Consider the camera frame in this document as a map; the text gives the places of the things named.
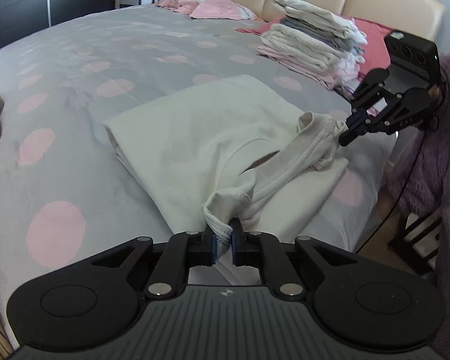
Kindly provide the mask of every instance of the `wooden floor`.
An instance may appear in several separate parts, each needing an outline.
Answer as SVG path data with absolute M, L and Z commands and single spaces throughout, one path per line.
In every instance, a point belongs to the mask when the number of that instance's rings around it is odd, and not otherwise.
M 378 206 L 376 208 L 378 212 L 382 209 L 382 207 L 379 207 L 379 204 L 380 200 L 379 203 L 377 203 Z M 414 272 L 412 269 L 387 246 L 388 242 L 395 235 L 398 219 L 399 213 L 396 211 L 396 213 L 390 216 L 390 218 L 383 224 L 377 234 L 375 234 L 365 245 L 359 255 L 413 274 Z

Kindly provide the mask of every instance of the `metal screw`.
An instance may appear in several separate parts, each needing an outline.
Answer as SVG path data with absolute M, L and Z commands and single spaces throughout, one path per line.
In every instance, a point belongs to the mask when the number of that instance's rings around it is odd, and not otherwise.
M 280 292 L 289 296 L 300 295 L 303 292 L 303 287 L 297 283 L 287 283 L 280 286 Z
M 154 295 L 166 295 L 172 290 L 172 286 L 167 283 L 153 283 L 148 286 L 148 292 Z

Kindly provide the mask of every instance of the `folded clothes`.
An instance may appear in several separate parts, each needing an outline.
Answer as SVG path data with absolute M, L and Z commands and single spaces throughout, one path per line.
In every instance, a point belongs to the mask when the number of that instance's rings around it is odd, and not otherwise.
M 358 64 L 355 64 L 354 66 L 350 64 L 346 69 L 333 69 L 330 71 L 325 71 L 323 73 L 318 73 L 307 69 L 307 67 L 304 66 L 297 58 L 282 54 L 281 52 L 276 51 L 271 47 L 261 45 L 257 47 L 257 50 L 259 54 L 277 61 L 286 68 L 289 68 L 291 71 L 302 74 L 309 79 L 317 81 L 328 90 L 332 90 L 337 85 L 356 79 L 359 73 Z
M 333 33 L 339 38 L 351 39 L 357 44 L 367 44 L 366 35 L 351 20 L 344 19 L 303 0 L 274 0 L 274 3 L 287 16 L 304 20 L 321 30 Z
M 329 31 L 321 30 L 320 28 L 312 26 L 306 21 L 296 19 L 295 17 L 285 16 L 280 20 L 280 24 L 306 33 L 312 38 L 320 40 L 330 47 L 333 47 L 335 50 L 345 50 L 355 52 L 356 54 L 363 53 L 363 49 L 359 48 L 358 44 L 354 40 L 339 38 Z
M 356 18 L 355 24 L 367 34 L 368 42 L 363 45 L 365 62 L 360 65 L 358 76 L 364 78 L 370 70 L 376 68 L 387 69 L 390 66 L 390 56 L 384 38 L 393 29 L 373 21 Z
M 115 116 L 106 128 L 170 229 L 209 225 L 218 255 L 230 245 L 231 218 L 247 230 L 280 218 L 271 232 L 295 238 L 348 163 L 337 154 L 343 121 L 303 113 L 250 76 L 193 85 Z
M 283 24 L 273 24 L 260 36 L 262 42 L 287 56 L 299 59 L 307 69 L 323 73 L 330 69 L 347 69 L 356 62 L 364 62 L 360 55 L 335 50 L 329 45 Z

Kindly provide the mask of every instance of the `polka dot bedspread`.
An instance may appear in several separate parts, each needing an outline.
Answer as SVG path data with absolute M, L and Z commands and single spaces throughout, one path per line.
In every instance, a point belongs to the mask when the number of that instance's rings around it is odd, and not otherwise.
M 258 56 L 260 39 L 235 31 L 243 26 L 260 23 L 132 7 L 56 25 L 0 50 L 2 315 L 27 280 L 134 237 L 165 242 L 171 236 L 151 198 L 115 158 L 105 120 L 239 74 L 304 111 L 346 119 L 345 100 Z M 302 233 L 352 249 L 394 144 L 395 137 L 369 134 L 341 149 L 349 166 Z

